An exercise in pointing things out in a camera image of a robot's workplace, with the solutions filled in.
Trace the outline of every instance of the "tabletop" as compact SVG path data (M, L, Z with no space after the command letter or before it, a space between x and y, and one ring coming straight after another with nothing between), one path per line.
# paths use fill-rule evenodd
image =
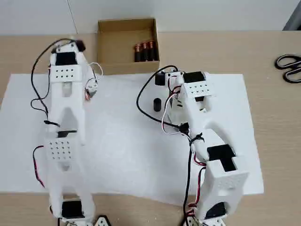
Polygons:
M0 102L11 73L30 73L32 63L49 43L62 36L0 37ZM74 35L96 58L96 35ZM229 226L299 225L301 214L300 84L283 81L274 60L287 53L301 55L300 32L162 32L158 34L160 66L173 64L187 72L244 75L265 193L245 196L225 222ZM49 55L37 73L46 71ZM96 214L113 226L177 226L181 207L128 195L94 195ZM54 226L47 194L0 194L0 225Z

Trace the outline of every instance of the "battery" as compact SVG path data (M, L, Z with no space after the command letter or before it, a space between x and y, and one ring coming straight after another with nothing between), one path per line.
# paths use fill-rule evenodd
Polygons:
M135 62L140 62L141 61L141 45L137 44L134 47L135 49Z
M149 46L149 60L154 61L155 60L155 46L154 46L154 41L149 41L148 42Z
M142 61L148 61L149 60L149 53L147 48L147 42L144 41L141 43L142 45Z

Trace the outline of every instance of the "white foam board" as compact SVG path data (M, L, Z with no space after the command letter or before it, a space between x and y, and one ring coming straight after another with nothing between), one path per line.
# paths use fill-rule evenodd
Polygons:
M83 165L93 193L131 194L181 205L187 180L189 145L183 136L166 136L160 124L142 115L136 97L149 74L110 75L99 82L86 104L87 145ZM263 180L242 75L210 75L218 97L216 117L235 140L243 142L250 176L244 194L263 193ZM47 76L35 75L41 93ZM0 109L0 192L47 192L36 181L32 151L42 144L45 115L30 107L34 92L29 74L12 74ZM141 108L153 111L153 99L164 101L166 91L154 85L141 96ZM36 152L40 177L45 180L45 155ZM192 165L190 194L195 194L199 167Z

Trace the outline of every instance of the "cardboard box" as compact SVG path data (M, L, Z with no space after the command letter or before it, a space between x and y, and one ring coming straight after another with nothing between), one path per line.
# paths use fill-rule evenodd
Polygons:
M134 46L154 40L158 47L156 20L100 20L97 33L97 62L103 73L129 74L155 72L159 61L135 62Z

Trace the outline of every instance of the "scissors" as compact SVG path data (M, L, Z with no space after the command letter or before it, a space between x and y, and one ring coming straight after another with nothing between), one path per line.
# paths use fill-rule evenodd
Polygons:
M280 64L280 61L283 60L283 59L292 59L294 60L293 62L291 63L288 63L288 64L285 64L285 65L282 65ZM278 57L276 60L275 60L275 67L279 70L283 70L283 69L291 69L287 72L285 72L283 74L283 79L286 81L286 82L289 82L289 83L301 83L301 79L291 79L290 76L292 74L296 74L298 72L301 72L301 56L297 56L297 55L294 55L294 54L285 54L285 55L282 55L280 57Z

